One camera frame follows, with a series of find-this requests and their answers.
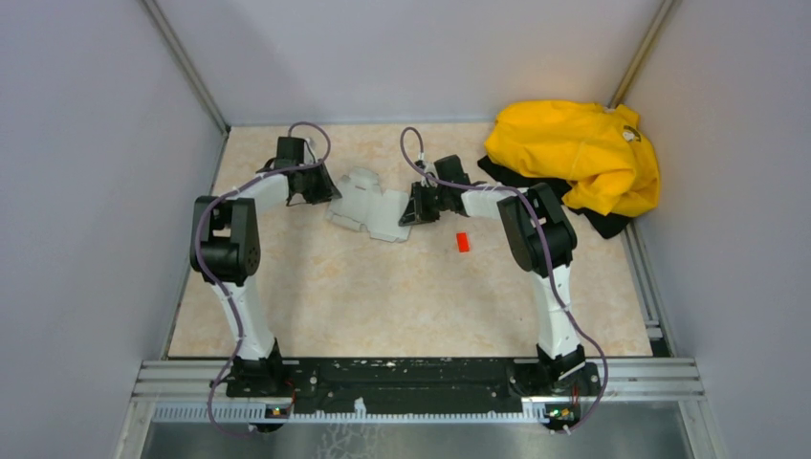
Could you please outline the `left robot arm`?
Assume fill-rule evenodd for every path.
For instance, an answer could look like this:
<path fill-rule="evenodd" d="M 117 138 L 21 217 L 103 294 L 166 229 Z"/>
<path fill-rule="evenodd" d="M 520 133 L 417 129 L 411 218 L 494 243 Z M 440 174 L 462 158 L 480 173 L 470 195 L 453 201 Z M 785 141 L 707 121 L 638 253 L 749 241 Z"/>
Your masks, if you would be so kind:
<path fill-rule="evenodd" d="M 295 198 L 320 205 L 340 196 L 310 141 L 287 135 L 278 139 L 275 156 L 248 182 L 194 202 L 191 269 L 212 287 L 226 311 L 235 340 L 232 377 L 248 377 L 265 396 L 284 388 L 287 371 L 265 322 L 255 279 L 262 259 L 259 217 Z"/>

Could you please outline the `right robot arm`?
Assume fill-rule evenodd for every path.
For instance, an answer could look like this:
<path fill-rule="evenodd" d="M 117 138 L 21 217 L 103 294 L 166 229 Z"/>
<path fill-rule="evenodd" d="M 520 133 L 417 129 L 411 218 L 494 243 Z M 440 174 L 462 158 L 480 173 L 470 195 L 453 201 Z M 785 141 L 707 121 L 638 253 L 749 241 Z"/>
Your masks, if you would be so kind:
<path fill-rule="evenodd" d="M 470 181 L 455 156 L 435 163 L 406 161 L 422 180 L 412 185 L 402 226 L 432 223 L 443 211 L 501 222 L 517 266 L 528 273 L 538 316 L 538 380 L 564 393 L 585 364 L 570 312 L 570 265 L 577 235 L 549 186 L 529 188 Z"/>

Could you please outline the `white cardboard box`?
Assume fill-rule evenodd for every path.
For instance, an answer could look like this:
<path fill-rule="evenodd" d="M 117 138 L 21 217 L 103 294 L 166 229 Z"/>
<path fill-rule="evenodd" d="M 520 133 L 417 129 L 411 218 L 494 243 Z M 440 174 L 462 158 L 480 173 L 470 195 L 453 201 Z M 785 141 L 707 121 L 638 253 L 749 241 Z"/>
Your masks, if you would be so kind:
<path fill-rule="evenodd" d="M 379 175 L 353 167 L 336 183 L 341 197 L 330 202 L 325 219 L 347 230 L 366 231 L 372 239 L 389 243 L 405 242 L 410 227 L 399 224 L 406 211 L 407 193 L 383 189 Z"/>

